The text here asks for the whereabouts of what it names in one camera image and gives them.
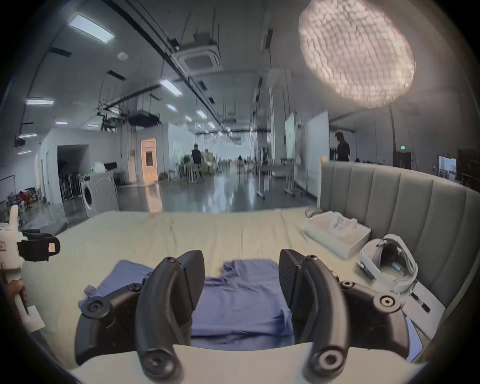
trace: pipe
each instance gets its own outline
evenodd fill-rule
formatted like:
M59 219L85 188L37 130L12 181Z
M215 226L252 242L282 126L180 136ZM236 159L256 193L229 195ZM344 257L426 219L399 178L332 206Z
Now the pipe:
M107 6L113 9L120 17L122 17L130 26L138 32L138 34L143 37L151 47L157 51L157 53L167 62L167 64L175 71L175 73L180 77L180 79L187 85L187 87L193 92L193 94L201 101L201 103L207 108L208 112L213 116L218 125L222 128L224 132L222 123L216 116L216 114L211 110L211 108L205 103L205 101L200 98L200 95L194 90L192 85L189 83L185 75L176 67L175 63L172 61L169 55L167 55L162 48L151 38L151 36L142 28L140 25L120 6L118 6L112 0L102 0Z
M120 104L124 101L130 100L131 98L134 98L134 97L139 96L141 94L153 91L154 89L160 88L160 86L161 86L160 84L155 84L155 85L151 85L150 87L141 89L140 91L133 92L133 93L127 95L127 96L124 96L124 97L118 99L117 101L114 101L113 103L110 103L110 104L106 105L103 109L109 109L110 107L113 107L114 105L117 105L117 104Z

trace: ceiling light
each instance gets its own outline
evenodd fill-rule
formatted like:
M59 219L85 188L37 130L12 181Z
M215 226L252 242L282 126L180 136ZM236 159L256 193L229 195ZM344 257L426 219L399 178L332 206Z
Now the ceiling light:
M108 43L115 37L109 31L80 15L75 15L68 25L80 29L104 43Z
M25 101L27 105L53 105L53 100L48 99L27 99Z
M197 109L197 115L200 116L202 119L207 118L207 115L205 115L205 113L201 109Z
M176 86L174 86L169 79L160 80L160 84L173 93L174 96L178 97L182 95L182 92Z
M18 136L19 139L26 139L27 137L36 137L36 133L24 133Z
M407 39L381 10L363 0L312 0L299 21L310 70L339 95L373 108L410 88L415 60Z

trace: floor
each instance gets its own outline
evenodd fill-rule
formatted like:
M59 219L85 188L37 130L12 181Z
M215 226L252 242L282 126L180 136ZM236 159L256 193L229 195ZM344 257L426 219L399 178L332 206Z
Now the floor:
M118 203L121 211L212 214L316 205L316 199L311 196L299 192L292 197L284 188L284 178L272 178L270 191L262 199L256 193L258 177L231 169L205 177L205 181L198 184L162 181L147 187L120 186ZM36 202L31 210L20 213L20 218L26 221L24 229L41 228L59 221L66 221L72 227L88 219L81 197L58 205Z

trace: hand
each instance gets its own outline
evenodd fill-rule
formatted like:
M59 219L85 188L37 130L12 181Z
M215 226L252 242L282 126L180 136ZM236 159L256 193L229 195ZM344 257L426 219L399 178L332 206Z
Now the hand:
M19 294L21 295L24 303L25 304L28 303L27 292L25 290L25 285L23 280L12 280L10 283L5 284L4 288L5 288L5 292L7 293L7 297L9 298L10 303L12 304L15 314L17 315L18 318L20 318L20 314L18 313L18 308L13 302L13 298L15 297L16 294Z

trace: vr headset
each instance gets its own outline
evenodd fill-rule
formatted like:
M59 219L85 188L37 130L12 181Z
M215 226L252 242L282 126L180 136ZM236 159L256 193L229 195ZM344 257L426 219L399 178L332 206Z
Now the vr headset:
M393 293L407 291L415 282L418 266L403 240L388 234L381 239L370 240L360 251L357 265L370 279L376 279ZM381 266L391 265L405 276L393 279L380 271Z

